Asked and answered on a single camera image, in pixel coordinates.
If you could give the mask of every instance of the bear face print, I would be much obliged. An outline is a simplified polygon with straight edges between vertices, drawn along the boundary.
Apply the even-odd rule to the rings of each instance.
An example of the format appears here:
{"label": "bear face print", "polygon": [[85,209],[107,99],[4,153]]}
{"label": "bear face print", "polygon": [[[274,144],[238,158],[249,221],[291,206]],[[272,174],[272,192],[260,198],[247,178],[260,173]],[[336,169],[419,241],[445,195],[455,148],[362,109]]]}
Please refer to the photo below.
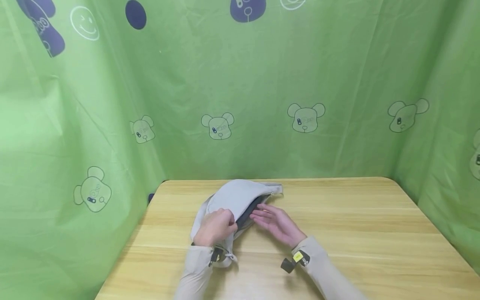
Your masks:
{"label": "bear face print", "polygon": [[112,196],[111,188],[102,182],[103,177],[104,172],[99,167],[88,168],[87,178],[73,190],[75,204],[85,203],[94,213],[101,211]]}
{"label": "bear face print", "polygon": [[470,171],[473,177],[480,180],[480,129],[477,130],[473,137],[473,147],[475,148],[475,153],[470,160]]}
{"label": "bear face print", "polygon": [[233,115],[229,112],[224,113],[221,117],[212,118],[209,115],[202,117],[202,125],[208,127],[209,135],[214,140],[226,140],[229,138],[232,135],[230,125],[234,121]]}
{"label": "bear face print", "polygon": [[266,7],[266,0],[231,0],[230,15],[237,22],[248,23],[260,18]]}
{"label": "bear face print", "polygon": [[132,134],[135,135],[137,143],[142,144],[153,140],[155,133],[152,130],[153,120],[149,116],[143,116],[141,120],[130,122],[130,129]]}
{"label": "bear face print", "polygon": [[325,106],[317,103],[312,108],[301,108],[300,105],[294,103],[288,107],[287,113],[293,117],[292,127],[295,131],[309,133],[317,129],[317,118],[325,114]]}
{"label": "bear face print", "polygon": [[18,5],[29,18],[42,40],[43,46],[50,57],[55,57],[65,50],[65,41],[53,28],[49,18],[55,14],[55,4],[52,0],[17,0]]}
{"label": "bear face print", "polygon": [[426,112],[429,108],[426,99],[419,99],[417,103],[405,105],[402,101],[397,101],[390,106],[388,114],[393,118],[390,123],[390,130],[393,132],[404,132],[415,124],[415,116]]}

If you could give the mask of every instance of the green backdrop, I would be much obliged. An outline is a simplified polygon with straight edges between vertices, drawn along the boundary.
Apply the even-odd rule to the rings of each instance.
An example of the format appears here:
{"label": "green backdrop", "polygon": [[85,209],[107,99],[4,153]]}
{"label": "green backdrop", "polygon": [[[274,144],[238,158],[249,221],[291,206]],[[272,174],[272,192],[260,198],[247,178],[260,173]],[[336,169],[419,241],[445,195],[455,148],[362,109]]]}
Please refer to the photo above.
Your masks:
{"label": "green backdrop", "polygon": [[0,298],[93,299],[175,179],[390,177],[480,272],[480,1],[138,1],[0,0]]}

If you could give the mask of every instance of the finger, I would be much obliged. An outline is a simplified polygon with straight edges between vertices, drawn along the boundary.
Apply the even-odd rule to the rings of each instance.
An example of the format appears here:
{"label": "finger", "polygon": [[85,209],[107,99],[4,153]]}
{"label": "finger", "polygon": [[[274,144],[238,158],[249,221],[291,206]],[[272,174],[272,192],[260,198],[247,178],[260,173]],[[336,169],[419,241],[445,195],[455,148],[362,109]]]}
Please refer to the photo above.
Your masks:
{"label": "finger", "polygon": [[261,228],[268,230],[268,223],[265,223],[260,218],[254,218],[252,220],[255,222],[255,224],[257,224]]}
{"label": "finger", "polygon": [[260,203],[258,205],[258,208],[260,209],[264,209],[264,210],[267,210],[269,212],[271,212],[273,215],[277,216],[279,214],[281,214],[283,211],[278,208],[278,207],[275,207],[275,206],[271,206],[271,205],[268,205],[268,204],[263,204],[263,203]]}
{"label": "finger", "polygon": [[227,229],[227,232],[228,232],[228,235],[234,233],[235,231],[237,231],[239,229],[237,223],[233,223],[233,225],[230,225]]}
{"label": "finger", "polygon": [[252,214],[256,215],[256,216],[265,216],[265,217],[269,217],[269,218],[273,217],[273,214],[271,212],[266,212],[266,211],[258,210],[258,209],[252,211]]}
{"label": "finger", "polygon": [[265,217],[265,216],[251,215],[251,219],[252,219],[252,220],[255,220],[255,219],[261,220],[262,222],[267,223],[267,224],[270,224],[270,223],[273,222],[273,219],[268,218],[268,217]]}
{"label": "finger", "polygon": [[229,209],[225,209],[222,211],[222,216],[225,221],[228,220],[228,225],[232,225],[235,223],[235,216],[233,215],[232,211]]}

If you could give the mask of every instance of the yellow tag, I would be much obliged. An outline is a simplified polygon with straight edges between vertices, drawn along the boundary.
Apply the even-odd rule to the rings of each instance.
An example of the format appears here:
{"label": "yellow tag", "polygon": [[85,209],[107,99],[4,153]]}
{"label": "yellow tag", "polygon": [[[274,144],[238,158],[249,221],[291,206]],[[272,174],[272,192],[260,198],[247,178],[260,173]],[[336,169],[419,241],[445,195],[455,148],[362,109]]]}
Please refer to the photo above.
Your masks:
{"label": "yellow tag", "polygon": [[300,260],[302,260],[303,258],[303,254],[300,253],[300,251],[298,251],[297,253],[295,253],[295,255],[293,255],[293,260],[298,263]]}

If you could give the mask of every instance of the beige sleeve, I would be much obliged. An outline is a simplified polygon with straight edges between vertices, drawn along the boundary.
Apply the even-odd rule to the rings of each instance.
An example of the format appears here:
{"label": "beige sleeve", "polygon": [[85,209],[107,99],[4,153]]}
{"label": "beige sleeve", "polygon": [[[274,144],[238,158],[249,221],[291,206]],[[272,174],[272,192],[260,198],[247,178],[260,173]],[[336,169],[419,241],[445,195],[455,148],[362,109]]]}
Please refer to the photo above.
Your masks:
{"label": "beige sleeve", "polygon": [[212,247],[190,246],[185,258],[185,269],[175,292],[174,300],[202,300],[213,272],[209,267]]}
{"label": "beige sleeve", "polygon": [[366,300],[367,298],[333,265],[327,252],[314,237],[304,239],[292,251],[302,250],[310,256],[306,267],[302,266],[312,278],[325,300]]}

